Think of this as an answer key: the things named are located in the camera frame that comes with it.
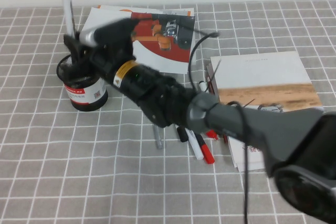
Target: black mesh pen holder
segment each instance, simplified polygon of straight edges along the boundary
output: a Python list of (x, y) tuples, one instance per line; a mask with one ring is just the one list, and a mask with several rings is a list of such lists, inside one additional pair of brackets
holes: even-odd
[(108, 93), (104, 80), (96, 74), (81, 74), (80, 67), (76, 69), (76, 65), (72, 64), (71, 55), (59, 62), (56, 73), (77, 110), (94, 111), (106, 103)]

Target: book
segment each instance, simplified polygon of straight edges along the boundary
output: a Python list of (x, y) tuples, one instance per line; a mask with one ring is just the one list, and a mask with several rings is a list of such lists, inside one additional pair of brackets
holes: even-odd
[(183, 15), (183, 16), (195, 16), (194, 8), (150, 9), (150, 8), (111, 6), (111, 5), (99, 5), (98, 8), (99, 9), (105, 9), (105, 10), (118, 10), (118, 11), (121, 11), (121, 12), (155, 13), (155, 14), (172, 14), (172, 15)]
[(191, 48), (194, 46), (195, 16), (188, 16), (191, 10), (183, 11), (187, 15), (176, 15), (177, 10), (161, 10), (124, 7), (92, 8), (83, 30), (102, 26), (122, 18), (145, 18), (132, 33), (134, 55), (137, 62), (166, 73), (187, 73)]
[[(306, 108), (323, 109), (296, 51), (211, 57), (220, 102), (238, 101), (247, 108), (285, 113)], [(245, 145), (229, 137), (234, 166), (244, 170)], [(263, 155), (248, 146), (249, 169), (264, 168)]]

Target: gray grid tablecloth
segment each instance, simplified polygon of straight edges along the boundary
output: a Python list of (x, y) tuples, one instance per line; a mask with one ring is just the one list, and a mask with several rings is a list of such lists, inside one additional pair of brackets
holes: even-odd
[[(220, 31), (197, 50), (195, 80), (211, 56), (297, 50), (324, 108), (336, 109), (336, 2), (149, 6), (180, 7), (195, 8), (200, 29)], [(77, 27), (89, 12), (75, 8)], [(223, 141), (207, 140), (214, 165), (172, 127), (158, 151), (149, 120), (111, 87), (99, 111), (71, 106), (56, 76), (65, 31), (61, 8), (0, 9), (0, 224), (242, 223), (242, 175)], [(250, 177), (251, 223), (317, 223), (262, 171)]]

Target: black robotic arm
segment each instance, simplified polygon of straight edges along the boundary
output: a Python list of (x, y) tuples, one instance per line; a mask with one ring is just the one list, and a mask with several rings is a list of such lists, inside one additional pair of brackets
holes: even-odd
[[(177, 124), (197, 133), (212, 129), (244, 141), (234, 106), (136, 63), (129, 33), (139, 21), (124, 19), (82, 31), (79, 40), (86, 56), (80, 64), (129, 97), (160, 127)], [(67, 35), (64, 40), (70, 49), (78, 43)], [(266, 173), (275, 178), (283, 198), (299, 211), (336, 223), (336, 113), (243, 111), (250, 127), (248, 144), (262, 151)]]

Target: wire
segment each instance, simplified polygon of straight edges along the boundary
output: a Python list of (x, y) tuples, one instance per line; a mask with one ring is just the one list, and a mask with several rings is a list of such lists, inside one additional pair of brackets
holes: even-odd
[(232, 101), (229, 102), (227, 105), (235, 105), (237, 108), (240, 117), (241, 117), (241, 122), (243, 125), (243, 139), (242, 141), (245, 143), (245, 148), (244, 148), (244, 159), (245, 159), (245, 184), (244, 184), (244, 224), (248, 224), (247, 220), (247, 212), (248, 212), (248, 192), (249, 192), (249, 181), (248, 181), (248, 144), (249, 144), (249, 138), (250, 138), (250, 126), (247, 123), (247, 119), (245, 116), (245, 113), (243, 111), (243, 107), (240, 105), (239, 102)]
[(191, 51), (191, 54), (190, 54), (190, 58), (189, 58), (189, 64), (188, 64), (188, 76), (189, 76), (189, 81), (191, 83), (191, 87), (193, 88), (194, 91), (197, 92), (197, 89), (196, 89), (196, 86), (193, 82), (193, 78), (191, 76), (191, 62), (193, 60), (193, 57), (194, 57), (194, 54), (195, 54), (195, 51), (196, 49), (200, 46), (200, 44), (205, 41), (207, 38), (217, 38), (219, 36), (219, 33), (215, 32), (215, 33), (210, 33), (210, 34), (206, 34), (203, 38), (201, 38), (197, 43), (196, 45), (194, 46), (193, 50)]

